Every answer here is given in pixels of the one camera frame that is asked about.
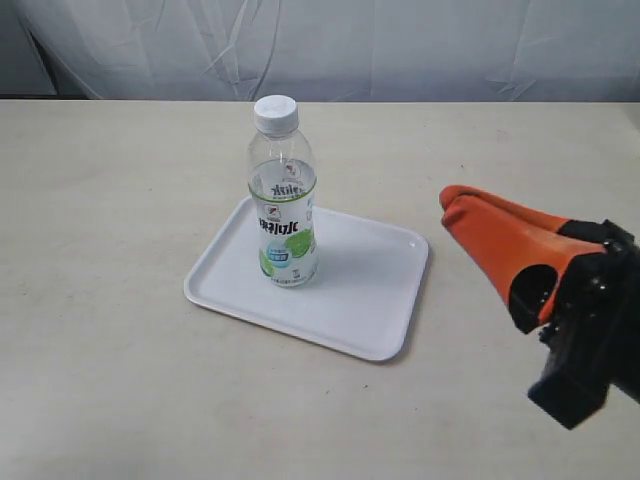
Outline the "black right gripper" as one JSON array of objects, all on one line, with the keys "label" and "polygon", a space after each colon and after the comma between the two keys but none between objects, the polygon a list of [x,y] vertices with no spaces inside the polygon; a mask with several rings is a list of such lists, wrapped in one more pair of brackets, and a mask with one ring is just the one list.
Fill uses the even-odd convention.
[{"label": "black right gripper", "polygon": [[521,332],[548,323],[528,397],[568,430],[611,386],[639,398],[639,246],[617,224],[569,220],[465,185],[439,195],[442,225],[487,276]]}]

